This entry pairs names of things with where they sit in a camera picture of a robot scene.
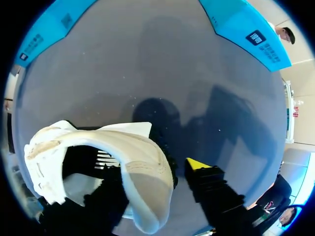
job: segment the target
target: white cloth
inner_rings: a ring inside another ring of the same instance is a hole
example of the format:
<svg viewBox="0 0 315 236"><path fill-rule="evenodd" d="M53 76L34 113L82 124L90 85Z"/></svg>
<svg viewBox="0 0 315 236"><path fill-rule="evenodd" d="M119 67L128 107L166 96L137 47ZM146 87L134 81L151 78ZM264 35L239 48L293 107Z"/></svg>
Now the white cloth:
<svg viewBox="0 0 315 236"><path fill-rule="evenodd" d="M83 131L62 120L39 130L24 148L35 191L50 204L64 203L62 163L66 149L88 145L104 150L121 164L135 225L144 233L154 234L168 219L173 178L162 150L143 136L143 130L148 130L148 136L150 129L151 124L144 122Z"/></svg>
<svg viewBox="0 0 315 236"><path fill-rule="evenodd" d="M275 27L275 25L274 24L272 24L272 23L270 23L270 22L268 22L268 24L270 25L270 27L273 29L273 31L276 33L276 35L277 35L277 32L276 32L276 27Z"/></svg>

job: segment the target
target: black hair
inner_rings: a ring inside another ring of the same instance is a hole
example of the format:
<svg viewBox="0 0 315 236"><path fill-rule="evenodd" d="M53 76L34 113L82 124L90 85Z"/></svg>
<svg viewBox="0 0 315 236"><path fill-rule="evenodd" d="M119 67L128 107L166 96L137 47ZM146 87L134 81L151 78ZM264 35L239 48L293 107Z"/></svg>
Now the black hair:
<svg viewBox="0 0 315 236"><path fill-rule="evenodd" d="M291 43L294 44L295 43L295 36L294 36L294 33L292 32L292 30L290 30L290 28L288 28L288 27L283 27L283 29L285 30L287 35L289 35Z"/></svg>
<svg viewBox="0 0 315 236"><path fill-rule="evenodd" d="M285 227L285 226L291 224L293 219L296 217L296 213L297 213L297 209L296 209L296 207L294 207L290 219L285 224L282 224L282 227Z"/></svg>

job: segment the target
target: blue sign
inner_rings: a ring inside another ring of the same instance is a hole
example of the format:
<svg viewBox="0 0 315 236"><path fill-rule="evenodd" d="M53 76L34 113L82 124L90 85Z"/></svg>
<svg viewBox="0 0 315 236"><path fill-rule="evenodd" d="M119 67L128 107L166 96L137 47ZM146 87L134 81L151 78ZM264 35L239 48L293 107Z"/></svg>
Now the blue sign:
<svg viewBox="0 0 315 236"><path fill-rule="evenodd" d="M291 66L275 31L246 0L199 0L216 34L237 44L271 72Z"/></svg>
<svg viewBox="0 0 315 236"><path fill-rule="evenodd" d="M15 63L28 66L49 46L64 38L96 0L56 0L37 19L24 38Z"/></svg>

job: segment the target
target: yellow tag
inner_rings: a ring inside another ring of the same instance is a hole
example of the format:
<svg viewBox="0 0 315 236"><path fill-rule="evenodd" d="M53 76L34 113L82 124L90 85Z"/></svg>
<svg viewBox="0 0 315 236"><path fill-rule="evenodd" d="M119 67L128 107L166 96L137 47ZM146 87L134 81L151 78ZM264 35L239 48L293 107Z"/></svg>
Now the yellow tag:
<svg viewBox="0 0 315 236"><path fill-rule="evenodd" d="M198 170L201 168L211 168L211 166L203 164L199 161L195 161L194 159L191 159L191 158L187 158L187 161L189 162L189 164L193 170Z"/></svg>

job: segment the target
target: blue placard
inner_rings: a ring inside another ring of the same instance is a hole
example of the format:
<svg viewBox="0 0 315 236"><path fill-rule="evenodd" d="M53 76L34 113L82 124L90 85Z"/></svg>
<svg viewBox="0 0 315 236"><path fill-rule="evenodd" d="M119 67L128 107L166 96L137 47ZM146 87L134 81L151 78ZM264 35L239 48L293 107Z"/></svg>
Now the blue placard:
<svg viewBox="0 0 315 236"><path fill-rule="evenodd" d="M291 66L279 37L246 0L199 0L216 34L237 44L270 71Z"/></svg>
<svg viewBox="0 0 315 236"><path fill-rule="evenodd" d="M49 46L64 38L96 0L56 0L37 19L16 55L15 63L28 66Z"/></svg>

